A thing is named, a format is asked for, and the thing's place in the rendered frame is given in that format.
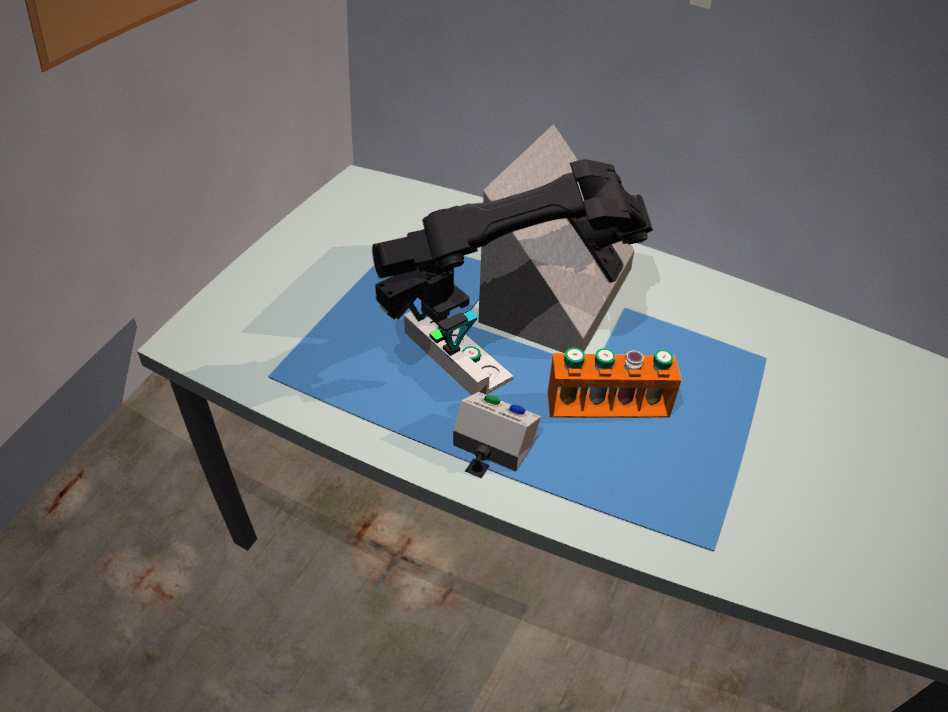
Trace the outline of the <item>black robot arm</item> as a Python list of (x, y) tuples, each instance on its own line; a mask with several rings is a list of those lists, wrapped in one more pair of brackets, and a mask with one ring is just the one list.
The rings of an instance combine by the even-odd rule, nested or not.
[(570, 166), (571, 173), (541, 187), (434, 211), (422, 219), (425, 230), (373, 244), (378, 277), (392, 276), (375, 284), (380, 308), (399, 320), (417, 298), (429, 308), (442, 304), (448, 301), (448, 275), (430, 277), (419, 266), (441, 275), (461, 266), (464, 255), (505, 234), (565, 218), (608, 281), (615, 282), (623, 262), (612, 244), (643, 242), (653, 230), (643, 198), (624, 190), (612, 164), (583, 159)]

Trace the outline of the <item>blue bench mat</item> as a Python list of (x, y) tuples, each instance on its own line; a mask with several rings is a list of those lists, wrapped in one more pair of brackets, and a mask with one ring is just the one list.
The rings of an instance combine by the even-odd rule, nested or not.
[[(453, 446), (471, 396), (379, 307), (373, 266), (268, 376), (331, 406), (471, 463)], [(466, 335), (513, 375), (487, 395), (541, 416), (513, 471), (487, 470), (715, 551), (767, 358), (624, 308), (605, 348), (675, 356), (670, 418), (550, 418), (552, 353), (471, 327)]]

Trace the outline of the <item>white cap tray with round nests and two lamps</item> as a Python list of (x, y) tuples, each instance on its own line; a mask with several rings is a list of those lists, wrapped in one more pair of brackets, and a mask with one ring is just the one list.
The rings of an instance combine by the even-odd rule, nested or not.
[[(429, 317), (418, 322), (409, 312), (404, 315), (404, 329), (405, 334), (471, 395), (477, 392), (487, 395), (513, 380), (511, 373), (466, 334), (458, 349), (450, 351), (438, 325)], [(475, 363), (462, 352), (469, 346), (480, 350), (480, 361)]]

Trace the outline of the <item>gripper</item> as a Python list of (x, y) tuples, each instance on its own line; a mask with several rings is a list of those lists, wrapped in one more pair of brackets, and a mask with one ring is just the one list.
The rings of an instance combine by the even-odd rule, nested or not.
[[(419, 322), (425, 319), (427, 315), (432, 321), (434, 321), (449, 348), (450, 351), (458, 349), (462, 339), (468, 330), (477, 320), (477, 315), (472, 311), (466, 313), (458, 313), (450, 318), (447, 318), (450, 315), (450, 311), (460, 307), (464, 308), (469, 305), (469, 296), (465, 294), (461, 289), (454, 285), (454, 268), (449, 272), (441, 273), (437, 275), (434, 273), (428, 273), (422, 270), (419, 266), (419, 270), (424, 275), (430, 277), (442, 277), (448, 275), (448, 301), (439, 304), (433, 308), (429, 308), (424, 302), (421, 301), (421, 312), (417, 310), (414, 303), (409, 307), (416, 320)], [(423, 313), (424, 312), (424, 313)], [(468, 317), (468, 318), (467, 318)], [(461, 328), (460, 328), (461, 327)], [(453, 343), (452, 334), (453, 331), (460, 328), (459, 333), (455, 342)]]

